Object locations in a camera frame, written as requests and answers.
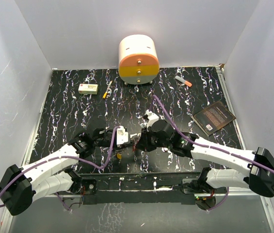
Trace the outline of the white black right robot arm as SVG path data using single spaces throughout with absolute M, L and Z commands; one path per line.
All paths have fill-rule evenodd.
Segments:
M 179 133 L 165 120 L 143 128 L 135 147 L 145 152 L 167 148 L 178 157 L 225 166 L 224 169 L 205 167 L 198 179 L 184 182 L 183 187 L 191 192 L 207 193 L 222 187 L 239 187 L 249 188 L 264 197 L 274 196 L 274 158 L 265 148 L 252 151 L 222 146 L 193 133 Z

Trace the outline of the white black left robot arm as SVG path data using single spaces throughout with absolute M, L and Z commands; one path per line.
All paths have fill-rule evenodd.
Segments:
M 133 145 L 133 136 L 123 126 L 113 130 L 98 128 L 93 135 L 81 132 L 57 151 L 37 162 L 18 167 L 12 165 L 0 181 L 0 207 L 5 207 L 12 216 L 27 210 L 30 205 L 45 196 L 68 191 L 76 194 L 81 190 L 77 174 L 66 171 L 78 162 L 104 170 L 112 153 Z M 108 148 L 104 163 L 97 165 L 87 160 L 97 147 Z

